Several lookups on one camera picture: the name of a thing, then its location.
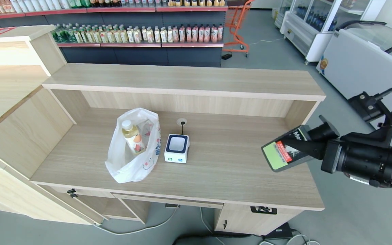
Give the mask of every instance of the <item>counter top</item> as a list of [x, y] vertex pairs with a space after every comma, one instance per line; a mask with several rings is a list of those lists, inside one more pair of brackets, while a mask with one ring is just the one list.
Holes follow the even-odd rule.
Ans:
[[0, 43], [31, 41], [55, 29], [54, 25], [16, 27], [0, 34]]
[[323, 101], [308, 71], [69, 63], [43, 87], [150, 94]]
[[[287, 131], [284, 118], [157, 112], [162, 147], [156, 166], [140, 182], [117, 183], [105, 167], [116, 118], [126, 110], [90, 108], [31, 177], [37, 184], [112, 193], [321, 211], [306, 163], [273, 172], [261, 146]], [[187, 164], [164, 160], [165, 138], [188, 124]]]

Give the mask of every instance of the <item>gray floor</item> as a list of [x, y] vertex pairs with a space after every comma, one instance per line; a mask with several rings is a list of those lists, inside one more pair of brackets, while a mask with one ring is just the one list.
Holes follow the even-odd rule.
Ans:
[[[274, 27], [269, 11], [251, 11], [241, 33], [251, 46], [250, 57], [234, 53], [223, 67], [307, 70], [326, 93], [327, 99], [320, 104], [308, 124], [320, 124], [318, 115], [323, 114], [341, 134], [369, 132], [370, 128], [353, 112], [344, 98], [320, 76], [316, 64], [303, 63], [303, 55], [286, 40], [277, 40], [282, 35]], [[320, 171], [320, 161], [308, 163], [317, 187], [325, 203], [322, 212], [305, 211], [290, 221], [291, 227], [307, 234], [322, 245], [392, 245], [392, 190], [376, 189], [348, 180], [341, 173], [327, 174]], [[171, 210], [162, 205], [152, 206], [148, 225], [155, 225], [168, 218]], [[213, 225], [213, 211], [204, 209], [205, 219]], [[132, 222], [112, 220], [105, 222], [106, 228], [114, 231], [130, 231]], [[34, 220], [29, 217], [0, 212], [0, 244], [73, 244], [73, 245], [120, 245], [156, 244], [170, 245], [175, 237], [194, 232], [206, 232], [195, 207], [180, 208], [166, 225], [146, 232], [127, 236], [115, 236], [92, 226], [72, 225], [58, 222]], [[227, 245], [256, 245], [260, 238], [224, 239]], [[219, 245], [215, 239], [206, 239], [210, 245]], [[286, 241], [275, 241], [284, 245]], [[298, 239], [289, 245], [301, 245]]]

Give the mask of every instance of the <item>white plastic bag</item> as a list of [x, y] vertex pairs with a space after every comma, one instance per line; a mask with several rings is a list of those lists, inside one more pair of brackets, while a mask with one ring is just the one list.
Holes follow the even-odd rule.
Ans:
[[[131, 120], [134, 125], [137, 125], [142, 141], [146, 145], [146, 150], [137, 156], [132, 154], [122, 133], [122, 122], [125, 120]], [[157, 163], [160, 146], [158, 114], [143, 108], [130, 110], [117, 118], [105, 165], [118, 183], [143, 180]]]

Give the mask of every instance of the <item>cabinet handle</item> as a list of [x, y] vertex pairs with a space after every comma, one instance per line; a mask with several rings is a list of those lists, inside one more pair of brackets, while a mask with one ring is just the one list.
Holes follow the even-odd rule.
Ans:
[[251, 206], [250, 210], [252, 211], [252, 213], [257, 214], [277, 214], [277, 209], [262, 206]]

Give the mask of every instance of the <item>orange shopping cart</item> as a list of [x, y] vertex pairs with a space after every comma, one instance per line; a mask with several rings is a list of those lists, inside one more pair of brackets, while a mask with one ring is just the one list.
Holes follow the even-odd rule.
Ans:
[[249, 45], [244, 42], [242, 36], [238, 34], [241, 29], [247, 12], [250, 10], [252, 2], [255, 0], [247, 0], [242, 6], [229, 6], [226, 13], [225, 26], [229, 28], [230, 34], [233, 36], [233, 42], [224, 43], [224, 47], [240, 45], [240, 49], [223, 49], [225, 52], [246, 52], [249, 57]]

